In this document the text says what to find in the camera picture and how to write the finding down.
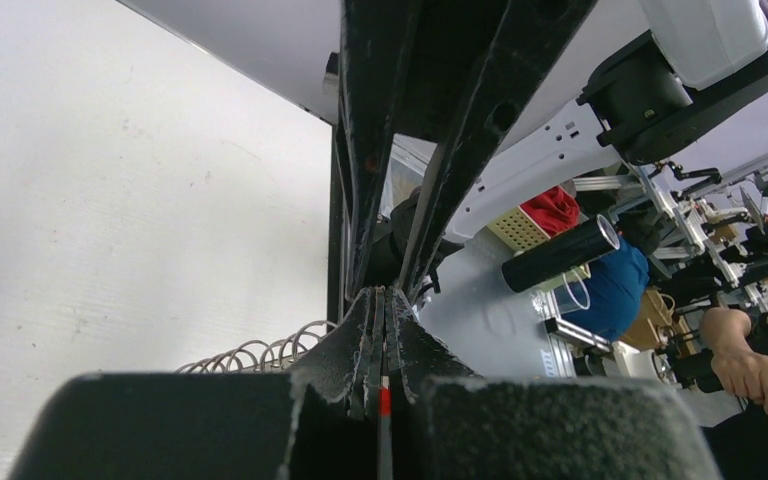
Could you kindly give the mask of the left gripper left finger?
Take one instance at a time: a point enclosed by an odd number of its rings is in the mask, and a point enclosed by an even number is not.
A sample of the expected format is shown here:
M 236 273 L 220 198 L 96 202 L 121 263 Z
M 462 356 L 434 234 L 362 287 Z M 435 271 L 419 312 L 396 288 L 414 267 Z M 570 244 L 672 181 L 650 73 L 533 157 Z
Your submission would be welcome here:
M 372 479 L 382 288 L 288 368 L 87 374 L 50 398 L 13 479 Z

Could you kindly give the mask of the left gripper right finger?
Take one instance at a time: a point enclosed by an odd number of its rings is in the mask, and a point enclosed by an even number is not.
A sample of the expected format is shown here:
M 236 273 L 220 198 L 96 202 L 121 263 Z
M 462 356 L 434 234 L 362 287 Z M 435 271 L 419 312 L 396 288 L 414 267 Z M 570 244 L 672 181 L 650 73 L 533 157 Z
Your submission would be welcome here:
M 384 303 L 397 479 L 716 479 L 689 409 L 651 382 L 489 378 Z

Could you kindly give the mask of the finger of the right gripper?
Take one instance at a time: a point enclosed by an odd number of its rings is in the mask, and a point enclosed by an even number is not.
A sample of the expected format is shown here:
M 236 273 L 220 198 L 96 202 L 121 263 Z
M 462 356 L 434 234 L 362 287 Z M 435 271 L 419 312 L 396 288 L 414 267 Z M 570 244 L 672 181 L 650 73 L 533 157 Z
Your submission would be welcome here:
M 342 3 L 340 127 L 347 147 L 341 164 L 348 167 L 350 178 L 350 299 L 363 288 L 422 5 Z
M 424 174 L 398 280 L 407 298 L 417 297 L 458 206 L 594 6 L 592 1 L 506 3 Z

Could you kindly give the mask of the keyring with coloured keys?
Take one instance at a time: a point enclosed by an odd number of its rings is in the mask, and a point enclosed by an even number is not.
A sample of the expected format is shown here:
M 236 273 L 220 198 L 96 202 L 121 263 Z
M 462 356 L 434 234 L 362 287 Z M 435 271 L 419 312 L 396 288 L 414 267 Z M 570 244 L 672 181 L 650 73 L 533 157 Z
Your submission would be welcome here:
M 359 352 L 349 359 L 348 384 L 339 385 L 342 366 L 335 364 L 330 370 L 326 352 L 337 347 L 337 340 L 327 339 L 329 333 L 341 326 L 326 320 L 309 322 L 294 334 L 273 341 L 249 340 L 236 348 L 185 364 L 175 370 L 177 374 L 277 374 L 288 373 L 292 382 L 311 387 L 329 404 L 343 402 L 347 415 L 359 419 L 366 415 L 388 416 L 392 411 L 389 378 L 383 375 L 371 386 L 362 378 L 364 365 Z

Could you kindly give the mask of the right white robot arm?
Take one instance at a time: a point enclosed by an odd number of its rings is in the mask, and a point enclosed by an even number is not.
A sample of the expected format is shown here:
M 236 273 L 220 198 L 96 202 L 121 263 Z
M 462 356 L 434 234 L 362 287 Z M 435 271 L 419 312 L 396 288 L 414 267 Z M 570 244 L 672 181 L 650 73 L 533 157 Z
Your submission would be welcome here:
M 346 1 L 333 154 L 347 204 L 343 293 L 381 282 L 373 230 L 396 134 L 436 143 L 395 280 L 414 294 L 529 192 L 602 164 L 669 157 L 768 91 L 768 3 L 645 1 L 647 29 L 578 96 L 503 142 L 594 9 L 591 1 Z

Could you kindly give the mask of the operator forearm and hand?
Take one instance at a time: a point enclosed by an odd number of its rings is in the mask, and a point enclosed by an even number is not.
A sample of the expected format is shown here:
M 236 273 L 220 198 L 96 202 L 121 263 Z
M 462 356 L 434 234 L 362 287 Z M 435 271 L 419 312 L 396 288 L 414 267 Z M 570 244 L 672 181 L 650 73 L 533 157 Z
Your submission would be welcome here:
M 768 415 L 768 356 L 750 347 L 751 328 L 743 311 L 715 307 L 703 314 L 699 333 L 712 352 L 711 368 L 724 390 L 762 405 Z

